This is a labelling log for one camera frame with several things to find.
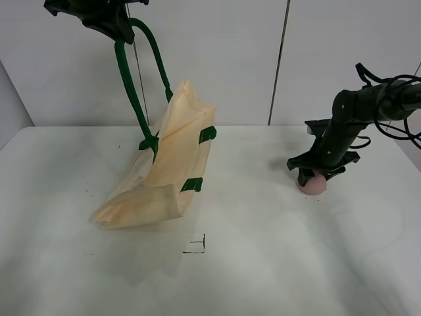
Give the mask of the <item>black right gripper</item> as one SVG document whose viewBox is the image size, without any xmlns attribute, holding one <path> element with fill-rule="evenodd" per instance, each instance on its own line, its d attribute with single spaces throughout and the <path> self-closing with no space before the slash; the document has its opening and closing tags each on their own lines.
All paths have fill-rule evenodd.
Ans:
<svg viewBox="0 0 421 316">
<path fill-rule="evenodd" d="M 305 124 L 307 132 L 315 137 L 314 143 L 307 152 L 287 160 L 289 170 L 299 169 L 297 181 L 301 187 L 316 173 L 329 181 L 343 174 L 346 165 L 359 161 L 359 154 L 349 149 L 360 133 L 360 124 L 330 120 L 308 120 Z"/>
</svg>

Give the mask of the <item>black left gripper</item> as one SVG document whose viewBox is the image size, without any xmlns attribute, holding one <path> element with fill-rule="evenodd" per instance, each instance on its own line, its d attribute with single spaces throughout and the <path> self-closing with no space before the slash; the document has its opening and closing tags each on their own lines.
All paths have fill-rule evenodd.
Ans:
<svg viewBox="0 0 421 316">
<path fill-rule="evenodd" d="M 133 44 L 134 31 L 129 23 L 126 4 L 149 4 L 149 0 L 45 0 L 44 7 L 53 15 L 76 16 L 86 28 L 96 30 L 114 41 Z"/>
</svg>

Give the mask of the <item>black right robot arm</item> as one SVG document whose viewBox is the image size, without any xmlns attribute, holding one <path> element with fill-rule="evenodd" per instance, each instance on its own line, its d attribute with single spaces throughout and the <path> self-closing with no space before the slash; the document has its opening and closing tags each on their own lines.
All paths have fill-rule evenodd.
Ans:
<svg viewBox="0 0 421 316">
<path fill-rule="evenodd" d="M 298 169 L 301 187 L 316 176 L 329 180 L 344 173 L 346 165 L 359 161 L 353 142 L 370 124 L 389 138 L 419 147 L 420 134 L 413 134 L 408 126 L 408 118 L 419 109 L 420 78 L 416 76 L 400 75 L 359 91 L 343 90 L 334 99 L 330 119 L 306 122 L 314 143 L 307 152 L 288 159 L 287 167 Z"/>
</svg>

